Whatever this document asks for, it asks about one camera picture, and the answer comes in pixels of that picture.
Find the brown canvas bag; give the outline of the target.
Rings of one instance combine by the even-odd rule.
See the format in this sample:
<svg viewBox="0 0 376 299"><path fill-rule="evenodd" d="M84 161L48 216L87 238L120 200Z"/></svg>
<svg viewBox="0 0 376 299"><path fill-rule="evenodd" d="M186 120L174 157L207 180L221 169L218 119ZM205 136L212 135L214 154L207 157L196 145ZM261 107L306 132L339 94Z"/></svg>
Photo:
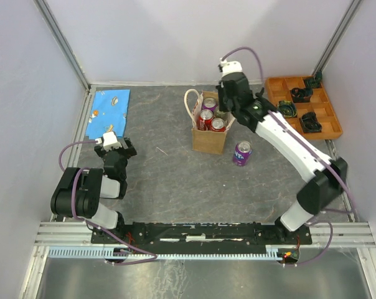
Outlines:
<svg viewBox="0 0 376 299"><path fill-rule="evenodd" d="M188 106L188 95L193 93L196 95L196 101L193 109L190 109ZM209 154L222 154L225 140L228 134L229 129L234 124L236 118L230 113L227 113L227 123L226 129L224 132L215 132L211 130L201 131L197 128L197 121L199 114L202 108L203 101L206 98L212 98L217 103L219 103L219 97L217 92L203 91L199 93L196 89L189 89L184 94L184 105L186 111L191 118L192 122L192 148L194 151L199 151L202 153Z"/></svg>

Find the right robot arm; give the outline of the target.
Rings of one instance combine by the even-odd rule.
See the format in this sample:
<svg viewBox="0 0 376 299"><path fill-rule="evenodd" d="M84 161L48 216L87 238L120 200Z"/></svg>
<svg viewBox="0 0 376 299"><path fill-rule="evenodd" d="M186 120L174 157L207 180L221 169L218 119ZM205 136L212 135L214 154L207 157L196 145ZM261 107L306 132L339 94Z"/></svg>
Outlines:
<svg viewBox="0 0 376 299"><path fill-rule="evenodd" d="M275 238L288 244L299 228L347 191L347 162L332 159L305 140L262 92L252 92L242 71L222 72L217 90L221 109L274 146L305 182L295 202L275 221Z"/></svg>

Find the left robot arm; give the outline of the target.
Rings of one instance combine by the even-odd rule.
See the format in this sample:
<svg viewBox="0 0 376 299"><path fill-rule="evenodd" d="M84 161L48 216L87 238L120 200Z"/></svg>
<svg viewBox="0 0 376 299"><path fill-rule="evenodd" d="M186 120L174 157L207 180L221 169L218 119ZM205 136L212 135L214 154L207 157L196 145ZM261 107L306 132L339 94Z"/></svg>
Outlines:
<svg viewBox="0 0 376 299"><path fill-rule="evenodd" d="M128 160L137 155L127 137L114 141L102 137L95 141L94 151L102 159L102 168L63 168L63 175L52 195L53 214L89 221L105 229L105 236L114 243L126 237L126 227L120 212L100 203L101 199L122 199L127 189Z"/></svg>

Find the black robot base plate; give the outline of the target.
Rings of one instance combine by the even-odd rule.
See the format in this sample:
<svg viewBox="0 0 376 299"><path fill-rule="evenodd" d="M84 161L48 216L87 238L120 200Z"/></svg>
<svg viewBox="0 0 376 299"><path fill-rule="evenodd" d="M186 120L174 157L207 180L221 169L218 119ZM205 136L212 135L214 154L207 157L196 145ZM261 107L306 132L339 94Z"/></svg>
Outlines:
<svg viewBox="0 0 376 299"><path fill-rule="evenodd" d="M313 243L308 227L289 232L278 225L249 223L167 224L134 222L112 231L134 246L134 253L156 255L263 254L267 245L293 246Z"/></svg>

